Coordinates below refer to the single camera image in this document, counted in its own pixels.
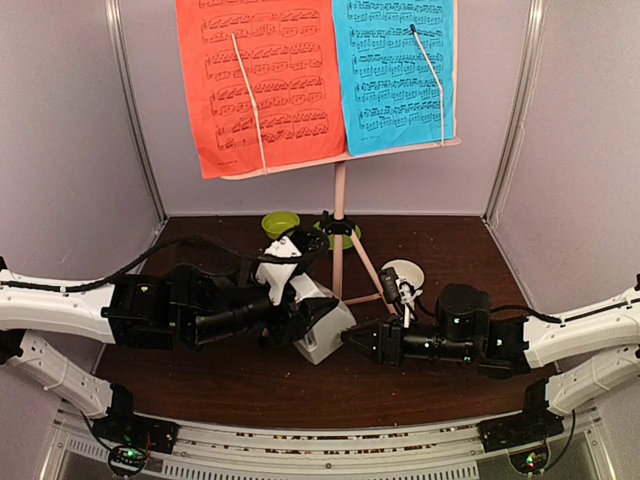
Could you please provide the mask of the pink music stand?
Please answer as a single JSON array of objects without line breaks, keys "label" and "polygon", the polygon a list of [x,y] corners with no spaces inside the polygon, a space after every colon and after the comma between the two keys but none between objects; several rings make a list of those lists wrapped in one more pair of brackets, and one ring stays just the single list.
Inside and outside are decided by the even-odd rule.
[{"label": "pink music stand", "polygon": [[[332,16],[332,4],[335,1],[330,2],[331,8],[331,20],[333,22],[332,30],[335,36],[334,21]],[[454,73],[454,126],[455,136],[453,139],[444,142],[441,145],[436,143],[423,143],[417,145],[409,145],[405,147],[393,148],[365,154],[361,156],[350,155],[347,148],[347,137],[345,131],[345,122],[342,108],[342,96],[341,96],[341,82],[339,75],[339,67],[337,60],[336,44],[332,47],[332,52],[336,56],[336,74],[338,80],[336,80],[336,87],[340,91],[341,103],[336,107],[338,117],[329,118],[327,126],[336,127],[341,135],[341,139],[337,143],[327,144],[324,141],[319,141],[315,138],[309,137],[309,131],[307,129],[299,129],[296,125],[300,119],[298,115],[292,115],[291,120],[293,126],[290,131],[294,134],[295,138],[292,141],[285,139],[285,129],[280,128],[275,133],[268,132],[268,122],[265,116],[260,112],[258,105],[252,107],[252,115],[254,121],[254,130],[257,140],[256,153],[253,155],[252,163],[246,165],[242,169],[234,170],[231,173],[223,174],[225,180],[245,180],[250,178],[256,178],[260,175],[266,176],[269,174],[283,173],[293,170],[299,170],[306,167],[319,166],[325,164],[333,164],[334,168],[334,183],[335,183],[335,202],[334,202],[334,214],[339,222],[345,221],[344,214],[345,206],[345,192],[346,192],[346,162],[349,159],[362,158],[367,156],[376,156],[386,153],[394,153],[400,151],[409,151],[412,149],[420,148],[436,148],[436,147],[448,147],[459,144],[460,140],[457,136],[456,127],[456,87],[457,87],[457,55],[458,55],[458,4],[452,1],[456,5],[455,13],[455,73]]]}]

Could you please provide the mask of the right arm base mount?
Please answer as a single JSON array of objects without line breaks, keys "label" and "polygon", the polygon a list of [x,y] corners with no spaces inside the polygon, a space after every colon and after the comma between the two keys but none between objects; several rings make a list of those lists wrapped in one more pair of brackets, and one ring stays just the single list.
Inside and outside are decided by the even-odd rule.
[{"label": "right arm base mount", "polygon": [[505,451],[518,473],[542,474],[551,464],[550,437],[564,432],[563,419],[554,414],[517,413],[478,424],[485,453]]}]

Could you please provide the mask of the grey metronome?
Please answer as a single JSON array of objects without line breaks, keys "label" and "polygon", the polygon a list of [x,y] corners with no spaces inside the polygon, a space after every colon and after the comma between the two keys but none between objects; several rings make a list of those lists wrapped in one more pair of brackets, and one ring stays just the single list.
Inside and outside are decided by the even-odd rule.
[{"label": "grey metronome", "polygon": [[319,320],[294,343],[302,356],[313,365],[318,365],[342,346],[341,333],[356,325],[354,315],[347,305],[327,287],[303,274],[290,284],[296,292],[299,305],[305,300],[330,300],[334,306],[321,313]]}]

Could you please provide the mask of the red sheet music mat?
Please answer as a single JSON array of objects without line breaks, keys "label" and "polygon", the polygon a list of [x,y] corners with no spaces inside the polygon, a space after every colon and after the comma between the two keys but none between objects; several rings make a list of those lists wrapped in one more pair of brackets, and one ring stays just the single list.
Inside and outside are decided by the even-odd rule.
[{"label": "red sheet music mat", "polygon": [[268,132],[299,129],[327,144],[341,135],[329,1],[178,1],[175,4],[185,94],[205,179],[252,163],[252,107]]}]

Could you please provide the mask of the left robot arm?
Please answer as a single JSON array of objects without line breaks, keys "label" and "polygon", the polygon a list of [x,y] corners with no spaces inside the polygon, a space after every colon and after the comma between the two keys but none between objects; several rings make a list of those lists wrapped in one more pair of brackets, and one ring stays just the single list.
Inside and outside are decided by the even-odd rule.
[{"label": "left robot arm", "polygon": [[36,280],[1,271],[1,362],[23,369],[45,390],[69,401],[123,444],[144,424],[133,396],[56,351],[42,333],[83,336],[134,349],[198,350],[256,328],[278,344],[300,341],[317,324],[343,313],[341,301],[293,265],[266,267],[255,284],[180,264],[164,277],[119,275],[83,285]]}]

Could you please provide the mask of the blue cloth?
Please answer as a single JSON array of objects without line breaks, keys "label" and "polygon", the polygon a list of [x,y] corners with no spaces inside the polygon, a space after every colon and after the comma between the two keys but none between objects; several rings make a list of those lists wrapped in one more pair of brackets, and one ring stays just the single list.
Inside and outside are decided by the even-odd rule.
[{"label": "blue cloth", "polygon": [[452,1],[335,1],[332,16],[352,156],[455,136]]}]

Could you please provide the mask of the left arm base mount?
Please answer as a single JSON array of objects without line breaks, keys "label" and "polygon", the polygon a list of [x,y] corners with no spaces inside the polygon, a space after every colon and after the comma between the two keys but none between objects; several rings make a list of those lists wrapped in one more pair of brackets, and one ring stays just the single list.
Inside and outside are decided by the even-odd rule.
[{"label": "left arm base mount", "polygon": [[88,420],[94,439],[107,451],[107,466],[120,477],[140,474],[153,453],[171,454],[179,426],[170,421],[135,415],[130,424]]}]

